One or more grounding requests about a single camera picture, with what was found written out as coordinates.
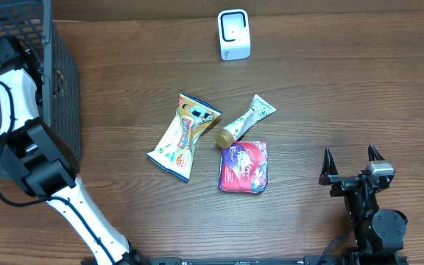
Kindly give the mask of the purple red snack pack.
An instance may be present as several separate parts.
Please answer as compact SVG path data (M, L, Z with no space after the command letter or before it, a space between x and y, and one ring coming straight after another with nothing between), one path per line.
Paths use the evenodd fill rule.
M222 149L218 187L225 192L259 194L268 183L264 141L237 141Z

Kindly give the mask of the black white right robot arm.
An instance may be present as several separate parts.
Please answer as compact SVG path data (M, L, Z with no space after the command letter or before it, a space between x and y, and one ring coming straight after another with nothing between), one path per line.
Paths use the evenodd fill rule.
M331 150L325 149L319 184L332 197L343 197L351 226L322 252L318 264L407 264L400 257L408 219L401 211L380 209L376 194L389 188L395 168L369 145L368 164L356 176L339 175Z

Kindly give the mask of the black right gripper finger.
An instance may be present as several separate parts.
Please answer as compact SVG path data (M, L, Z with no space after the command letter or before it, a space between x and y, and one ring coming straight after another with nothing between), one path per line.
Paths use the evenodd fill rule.
M385 158L379 153L379 151L372 144L368 146L367 152L368 152L369 162L385 160Z
M338 175L336 164L334 163L331 150L327 147L324 151L324 159L320 176L334 177Z

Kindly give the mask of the white tube gold cap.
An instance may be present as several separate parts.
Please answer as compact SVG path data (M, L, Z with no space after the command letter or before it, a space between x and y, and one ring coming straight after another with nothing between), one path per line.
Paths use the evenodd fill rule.
M273 114L275 111L275 107L271 106L259 95L254 95L248 111L218 132L216 135L217 145L223 149L229 148L254 124Z

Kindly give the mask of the yellow snack bag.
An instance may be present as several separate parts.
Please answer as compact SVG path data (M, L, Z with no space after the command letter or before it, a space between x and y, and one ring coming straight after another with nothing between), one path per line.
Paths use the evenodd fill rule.
M207 102L181 93L175 116L157 146L146 156L184 182L188 182L195 145L203 132L222 114Z

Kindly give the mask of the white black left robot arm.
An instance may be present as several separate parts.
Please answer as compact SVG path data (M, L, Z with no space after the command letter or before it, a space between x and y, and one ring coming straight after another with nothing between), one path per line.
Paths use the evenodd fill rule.
M47 203L74 228L96 264L148 264L88 194L69 147L39 115L43 80L35 53L0 37L0 200Z

